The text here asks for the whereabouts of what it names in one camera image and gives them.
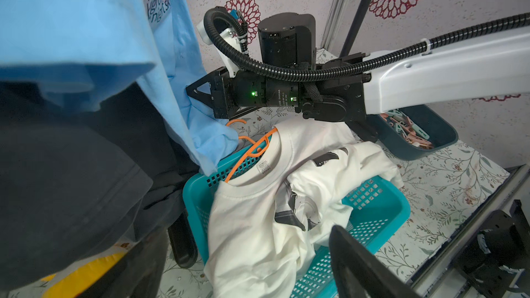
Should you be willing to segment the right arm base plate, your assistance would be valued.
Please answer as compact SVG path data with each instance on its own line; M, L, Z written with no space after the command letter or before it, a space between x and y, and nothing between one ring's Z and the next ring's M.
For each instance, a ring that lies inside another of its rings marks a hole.
M529 222L523 203L493 211L452 266L483 297L529 296Z

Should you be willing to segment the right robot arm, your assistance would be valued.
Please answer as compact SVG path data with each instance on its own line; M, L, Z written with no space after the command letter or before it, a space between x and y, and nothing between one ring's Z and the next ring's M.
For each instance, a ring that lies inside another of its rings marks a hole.
M395 51L316 62L311 15L285 12L259 23L262 60L247 52L247 24L221 7L198 30L224 66L189 85L187 95L218 119L259 108L293 108L306 119L343 122L365 141L378 136L368 116L397 108L529 91L529 15L453 31Z

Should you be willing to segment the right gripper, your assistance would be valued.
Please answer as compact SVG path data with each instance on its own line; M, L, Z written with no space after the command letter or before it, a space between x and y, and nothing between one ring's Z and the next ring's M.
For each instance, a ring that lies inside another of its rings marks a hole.
M216 119L237 119L245 108L237 104L233 78L226 68L219 68L186 87L186 94L213 109Z

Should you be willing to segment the light blue garment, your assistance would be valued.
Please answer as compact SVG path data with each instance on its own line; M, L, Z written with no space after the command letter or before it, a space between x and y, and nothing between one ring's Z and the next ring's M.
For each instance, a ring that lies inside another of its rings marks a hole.
M95 112L138 84L210 175L238 141L186 94L205 74L186 0L1 0L1 81L35 84L71 112Z

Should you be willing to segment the dark grey t-shirt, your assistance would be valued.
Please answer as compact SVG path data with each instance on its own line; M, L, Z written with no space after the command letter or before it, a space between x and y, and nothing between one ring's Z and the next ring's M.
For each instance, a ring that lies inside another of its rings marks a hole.
M198 170L137 84L92 113L1 84L2 291L169 227Z

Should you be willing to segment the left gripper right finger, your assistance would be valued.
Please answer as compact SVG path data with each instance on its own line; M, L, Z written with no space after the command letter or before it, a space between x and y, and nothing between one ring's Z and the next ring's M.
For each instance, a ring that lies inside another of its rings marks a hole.
M328 247L340 297L417 297L343 227L332 227Z

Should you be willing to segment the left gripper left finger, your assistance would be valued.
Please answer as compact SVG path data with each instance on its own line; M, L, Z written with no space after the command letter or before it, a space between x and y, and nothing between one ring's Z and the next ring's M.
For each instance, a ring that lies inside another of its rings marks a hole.
M156 297L167 250L166 231L155 230L79 296Z

